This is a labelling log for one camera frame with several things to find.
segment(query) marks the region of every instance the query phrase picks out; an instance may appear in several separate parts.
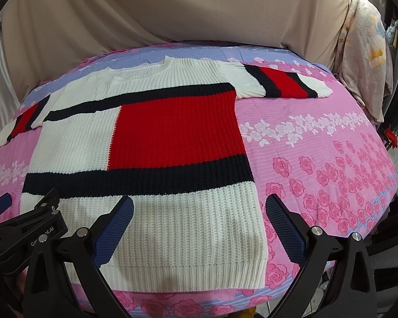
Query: beige curtain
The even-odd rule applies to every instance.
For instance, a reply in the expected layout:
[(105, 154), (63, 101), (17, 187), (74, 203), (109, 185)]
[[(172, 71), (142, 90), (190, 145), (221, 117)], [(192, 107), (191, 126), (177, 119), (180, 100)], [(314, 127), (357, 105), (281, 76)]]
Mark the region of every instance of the beige curtain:
[(5, 52), (19, 99), (84, 59), (168, 41), (288, 47), (331, 67), (348, 0), (9, 0)]

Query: color block sweater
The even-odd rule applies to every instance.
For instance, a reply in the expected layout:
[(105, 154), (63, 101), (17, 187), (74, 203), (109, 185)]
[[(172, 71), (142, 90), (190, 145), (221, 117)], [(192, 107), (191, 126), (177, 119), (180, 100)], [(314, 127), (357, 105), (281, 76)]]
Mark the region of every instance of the color block sweater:
[(266, 234), (235, 99), (330, 93), (297, 73), (166, 57), (71, 82), (7, 125), (0, 146), (42, 126), (21, 213), (55, 187), (68, 233), (133, 198), (134, 218), (101, 267), (112, 289), (262, 288)]

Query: red stripe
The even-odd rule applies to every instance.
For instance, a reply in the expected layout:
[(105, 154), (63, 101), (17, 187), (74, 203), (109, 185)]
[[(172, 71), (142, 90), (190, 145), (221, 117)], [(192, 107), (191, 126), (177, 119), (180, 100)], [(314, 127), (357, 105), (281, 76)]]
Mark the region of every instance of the red stripe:
[(29, 122), (32, 115), (34, 114), (34, 111), (36, 110), (37, 105), (38, 105), (38, 103), (31, 106), (27, 111), (25, 111), (22, 114), (21, 119), (19, 120), (18, 124), (15, 125), (15, 128), (11, 132), (12, 138), (14, 138), (16, 135), (20, 134), (21, 132), (26, 131), (27, 123)]
[(245, 154), (235, 98), (229, 91), (122, 105), (108, 169), (182, 166)]
[(285, 72), (266, 67), (260, 67), (260, 69), (276, 84), (281, 92), (281, 98), (308, 98), (308, 93), (294, 79), (288, 77)]

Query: bed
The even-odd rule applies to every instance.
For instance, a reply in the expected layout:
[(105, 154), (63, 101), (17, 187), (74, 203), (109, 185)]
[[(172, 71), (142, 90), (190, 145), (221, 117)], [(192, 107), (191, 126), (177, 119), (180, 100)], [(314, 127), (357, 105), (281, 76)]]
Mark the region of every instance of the bed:
[[(265, 287), (194, 293), (130, 293), (113, 288), (133, 317), (218, 316), (257, 306), (284, 294), (299, 271), (289, 261), (263, 203), (276, 193), (290, 211), (328, 234), (366, 236), (398, 188), (398, 175), (383, 143), (362, 109), (324, 66), (280, 48), (211, 42), (170, 43), (110, 52), (90, 58), (60, 78), (41, 84), (15, 116), (69, 82), (106, 67), (130, 68), (177, 58), (235, 61), (297, 72), (323, 80), (333, 94), (323, 99), (241, 99), (235, 109), (239, 130), (258, 190), (268, 242)], [(40, 128), (19, 134), (0, 147), (0, 196), (13, 205), (1, 217), (19, 214), (24, 177)], [(85, 308), (82, 288), (75, 292)]]

